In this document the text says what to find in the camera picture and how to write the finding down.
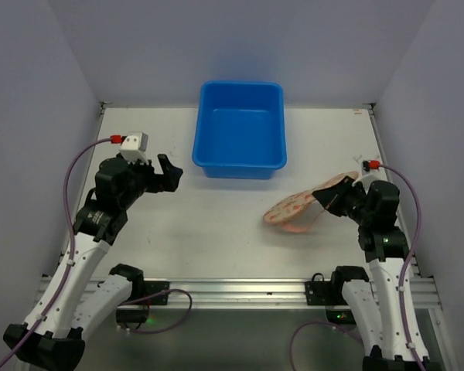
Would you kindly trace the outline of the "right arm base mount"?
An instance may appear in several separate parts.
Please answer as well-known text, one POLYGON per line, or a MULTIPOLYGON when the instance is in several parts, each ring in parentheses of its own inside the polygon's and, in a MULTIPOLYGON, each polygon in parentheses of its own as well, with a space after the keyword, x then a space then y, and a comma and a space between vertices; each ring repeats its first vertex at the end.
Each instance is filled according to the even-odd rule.
POLYGON ((305 299, 308 306, 324 307, 328 322, 336 325, 355 325, 356 320, 342 296, 342 276, 333 271, 329 280, 315 273, 304 282, 305 299))

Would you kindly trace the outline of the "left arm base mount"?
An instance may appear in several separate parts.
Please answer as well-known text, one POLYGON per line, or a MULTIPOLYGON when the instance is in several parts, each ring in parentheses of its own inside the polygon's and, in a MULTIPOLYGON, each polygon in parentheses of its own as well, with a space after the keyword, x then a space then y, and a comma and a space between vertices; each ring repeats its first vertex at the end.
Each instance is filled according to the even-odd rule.
POLYGON ((115 321, 122 328, 140 329, 142 325, 152 321, 149 315, 149 310, 152 306, 165 306, 168 304, 168 294, 161 294, 159 296, 156 296, 156 294, 169 289, 169 281, 144 281, 142 288, 128 300, 134 301, 147 296, 151 296, 151 298, 145 301, 138 301, 127 308, 118 308, 115 311, 115 321))

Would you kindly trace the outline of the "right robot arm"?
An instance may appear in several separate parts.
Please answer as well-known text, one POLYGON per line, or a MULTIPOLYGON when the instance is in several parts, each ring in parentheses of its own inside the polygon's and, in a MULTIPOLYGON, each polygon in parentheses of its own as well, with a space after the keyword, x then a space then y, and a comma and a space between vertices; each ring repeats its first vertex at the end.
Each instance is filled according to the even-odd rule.
POLYGON ((408 241, 397 226, 399 188, 374 180, 365 187, 348 175, 312 193, 324 210, 358 225, 368 267, 338 266, 335 292, 349 305, 360 333, 364 370, 439 370, 421 337, 411 297, 408 241))

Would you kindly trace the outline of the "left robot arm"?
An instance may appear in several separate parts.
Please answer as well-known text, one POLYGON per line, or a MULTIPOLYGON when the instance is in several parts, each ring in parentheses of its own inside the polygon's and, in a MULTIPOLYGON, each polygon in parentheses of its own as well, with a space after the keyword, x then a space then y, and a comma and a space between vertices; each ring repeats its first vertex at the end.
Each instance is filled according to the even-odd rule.
POLYGON ((183 175, 164 154, 162 173, 142 160, 122 155, 100 163, 84 206, 73 223, 70 242, 43 296, 19 325, 3 335, 12 354, 46 370, 74 370, 96 328, 124 301, 145 293, 144 274, 132 266, 111 269, 88 298, 84 292, 98 264, 128 221, 127 211, 146 193, 175 192, 183 175))

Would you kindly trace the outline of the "floral mesh laundry bag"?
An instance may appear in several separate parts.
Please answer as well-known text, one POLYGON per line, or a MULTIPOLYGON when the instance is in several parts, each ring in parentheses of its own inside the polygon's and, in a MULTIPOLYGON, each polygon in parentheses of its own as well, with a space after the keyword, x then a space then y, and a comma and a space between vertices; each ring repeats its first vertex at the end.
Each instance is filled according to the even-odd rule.
POLYGON ((313 196, 313 193, 328 189, 346 177, 354 182, 358 180, 360 173, 357 171, 343 172, 314 188, 287 196, 266 211, 262 216, 262 221, 288 233, 309 232, 316 220, 325 212, 324 207, 313 196))

